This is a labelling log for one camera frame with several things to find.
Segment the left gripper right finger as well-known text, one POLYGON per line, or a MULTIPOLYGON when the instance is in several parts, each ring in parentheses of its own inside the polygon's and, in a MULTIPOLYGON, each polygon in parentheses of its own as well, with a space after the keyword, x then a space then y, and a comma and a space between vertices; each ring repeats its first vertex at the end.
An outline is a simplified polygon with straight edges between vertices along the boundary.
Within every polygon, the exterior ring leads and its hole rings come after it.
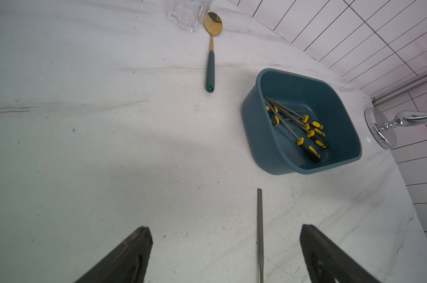
POLYGON ((302 226, 300 244, 312 283, 378 282, 314 225, 302 226))

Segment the file tool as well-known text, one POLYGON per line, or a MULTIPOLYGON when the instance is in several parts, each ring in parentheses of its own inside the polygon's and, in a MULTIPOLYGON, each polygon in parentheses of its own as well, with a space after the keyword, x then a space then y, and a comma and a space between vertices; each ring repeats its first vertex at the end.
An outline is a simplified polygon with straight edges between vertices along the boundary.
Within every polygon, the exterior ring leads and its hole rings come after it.
POLYGON ((305 142, 303 137, 298 137, 295 132, 292 130, 292 128, 285 122, 283 121, 280 116, 275 113, 273 116, 277 116, 280 120, 280 124, 282 124, 295 138, 296 138, 296 144, 303 149, 304 153, 314 162, 314 163, 319 163, 321 161, 321 156, 319 153, 317 153, 317 151, 314 149, 314 147, 312 147, 311 145, 309 145, 308 143, 305 142))
POLYGON ((280 124, 280 120, 277 116, 271 116, 270 120, 273 126, 278 126, 280 124))
POLYGON ((270 99, 270 98, 268 98, 268 97, 265 97, 265 96, 264 96, 264 99, 265 99, 265 100, 268 100, 269 102, 272 102, 272 103, 276 104, 277 106, 279 106, 279 107, 281 107, 282 109, 284 109, 284 110, 286 110, 286 111, 290 112, 291 114, 294 114, 294 115, 298 116, 298 117, 301 119, 302 123, 304 123, 304 124, 308 123, 310 126, 314 126, 315 128, 317 128, 317 129, 319 129, 319 130, 322 130, 322 129, 323 129, 323 125, 322 125, 322 124, 320 124, 318 121, 313 120, 312 118, 310 118, 310 116, 308 116, 308 115, 304 115, 304 116, 302 116, 301 114, 299 114, 299 112, 296 112, 296 111, 294 111, 294 110, 291 110, 290 108, 288 108, 288 107, 284 106, 283 104, 278 103, 278 102, 276 102, 275 100, 272 100, 272 99, 270 99))
POLYGON ((282 120, 292 121, 295 125, 304 130, 306 132, 306 136, 313 142, 315 142, 318 146, 323 149, 330 147, 330 144, 327 141, 325 134, 321 130, 315 128, 314 126, 310 126, 308 123, 302 123, 301 119, 298 116, 291 114, 290 112, 282 109, 281 107, 277 106, 272 102, 269 102, 268 100, 265 101, 267 105, 271 105, 272 107, 278 108, 278 114, 283 115, 285 117, 285 119, 281 118, 282 120))
POLYGON ((259 281, 264 282, 264 228, 262 189, 257 189, 259 281))
POLYGON ((266 110, 268 112, 269 115, 274 115, 275 113, 278 113, 278 108, 277 107, 270 107, 269 105, 266 105, 266 110))

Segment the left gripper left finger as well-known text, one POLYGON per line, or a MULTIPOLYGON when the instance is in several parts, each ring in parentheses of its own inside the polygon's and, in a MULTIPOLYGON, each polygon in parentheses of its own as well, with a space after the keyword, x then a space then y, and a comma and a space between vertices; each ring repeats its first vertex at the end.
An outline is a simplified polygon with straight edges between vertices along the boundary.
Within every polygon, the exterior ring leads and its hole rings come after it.
POLYGON ((144 282, 153 239, 150 229, 137 228, 100 262, 77 280, 78 283, 144 282))

